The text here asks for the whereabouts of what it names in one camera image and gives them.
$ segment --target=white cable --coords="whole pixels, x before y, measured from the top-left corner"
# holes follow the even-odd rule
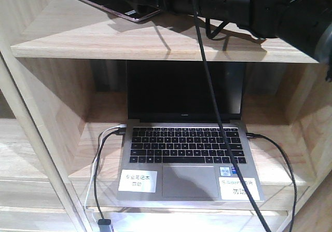
[[[85,210],[86,213],[87,213],[87,211],[93,211],[92,209],[88,209],[87,202],[88,202],[88,198],[89,198],[89,194],[90,194],[90,189],[91,189],[92,182],[93,182],[93,176],[94,176],[94,171],[95,171],[95,164],[97,162],[97,155],[98,155],[99,150],[101,149],[101,145],[103,143],[103,139],[104,139],[105,133],[108,132],[108,131],[110,131],[110,130],[116,129],[116,128],[125,128],[126,126],[127,126],[126,124],[120,124],[120,125],[117,125],[117,126],[114,126],[114,127],[107,128],[100,135],[99,147],[98,147],[96,156],[95,156],[95,158],[93,160],[92,169],[91,169],[91,177],[90,177],[90,182],[89,182],[89,187],[88,187],[88,190],[87,190],[87,195],[85,196],[85,200],[84,200],[84,210]],[[93,212],[91,214],[92,214],[93,220],[95,222],[97,222],[96,218],[93,215]]]

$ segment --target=touchpad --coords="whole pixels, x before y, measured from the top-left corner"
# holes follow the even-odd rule
[[[164,166],[163,197],[218,197],[214,168],[210,166]]]

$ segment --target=gray laptop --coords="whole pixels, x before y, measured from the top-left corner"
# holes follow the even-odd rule
[[[241,123],[244,63],[210,62],[227,140],[251,194],[261,185]],[[127,61],[119,200],[246,201],[213,112],[202,62]]]

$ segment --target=white sticker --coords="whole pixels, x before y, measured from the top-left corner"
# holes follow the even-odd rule
[[[244,178],[247,187],[255,200],[260,200],[254,178]],[[249,200],[239,178],[219,177],[220,192],[223,200]]]
[[[220,169],[220,176],[231,176],[229,167],[219,167],[219,169]]]
[[[157,171],[122,170],[119,191],[156,192]]]

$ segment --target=laptop keyboard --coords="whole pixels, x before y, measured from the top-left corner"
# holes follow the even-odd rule
[[[224,128],[237,163],[246,163],[237,128]],[[134,127],[130,163],[230,163],[219,128]]]

